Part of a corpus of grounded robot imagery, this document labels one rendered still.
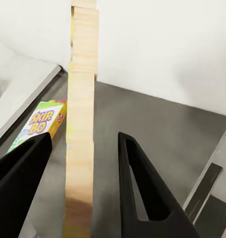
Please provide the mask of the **jigsaw puzzle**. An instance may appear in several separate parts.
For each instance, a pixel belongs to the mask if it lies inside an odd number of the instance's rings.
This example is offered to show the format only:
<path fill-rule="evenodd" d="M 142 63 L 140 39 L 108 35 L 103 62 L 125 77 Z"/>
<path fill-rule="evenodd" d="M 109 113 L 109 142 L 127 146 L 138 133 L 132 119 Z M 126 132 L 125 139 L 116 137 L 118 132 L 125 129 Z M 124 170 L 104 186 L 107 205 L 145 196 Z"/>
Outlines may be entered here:
<path fill-rule="evenodd" d="M 90 238 L 93 199 L 94 82 L 98 76 L 96 0 L 71 0 L 63 238 Z"/>

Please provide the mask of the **board game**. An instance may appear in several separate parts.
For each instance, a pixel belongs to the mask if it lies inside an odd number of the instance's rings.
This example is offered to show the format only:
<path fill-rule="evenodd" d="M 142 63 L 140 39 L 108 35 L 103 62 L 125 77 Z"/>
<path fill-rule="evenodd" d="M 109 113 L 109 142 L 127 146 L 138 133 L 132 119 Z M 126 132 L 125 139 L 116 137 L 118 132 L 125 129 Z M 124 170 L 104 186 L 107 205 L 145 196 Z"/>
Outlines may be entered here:
<path fill-rule="evenodd" d="M 29 138 L 45 132 L 49 132 L 53 140 L 67 115 L 67 106 L 66 101 L 40 102 L 8 152 Z"/>

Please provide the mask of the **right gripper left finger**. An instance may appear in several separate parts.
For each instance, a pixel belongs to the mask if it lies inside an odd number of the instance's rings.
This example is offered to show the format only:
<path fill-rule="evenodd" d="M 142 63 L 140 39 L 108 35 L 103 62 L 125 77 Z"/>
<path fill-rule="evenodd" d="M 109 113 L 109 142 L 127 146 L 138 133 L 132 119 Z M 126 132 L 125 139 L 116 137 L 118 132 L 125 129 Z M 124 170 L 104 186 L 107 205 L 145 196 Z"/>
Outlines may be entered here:
<path fill-rule="evenodd" d="M 0 158 L 0 238 L 18 238 L 51 152 L 45 132 Z"/>

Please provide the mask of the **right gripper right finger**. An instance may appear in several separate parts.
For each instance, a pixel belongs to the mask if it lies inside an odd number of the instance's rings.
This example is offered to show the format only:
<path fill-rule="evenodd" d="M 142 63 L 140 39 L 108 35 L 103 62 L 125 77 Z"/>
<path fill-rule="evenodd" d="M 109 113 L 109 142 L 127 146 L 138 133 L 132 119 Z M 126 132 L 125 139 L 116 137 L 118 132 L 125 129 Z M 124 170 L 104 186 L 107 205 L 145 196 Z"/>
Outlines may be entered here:
<path fill-rule="evenodd" d="M 122 238 L 202 238 L 139 143 L 118 133 Z M 130 165 L 149 221 L 138 219 Z"/>

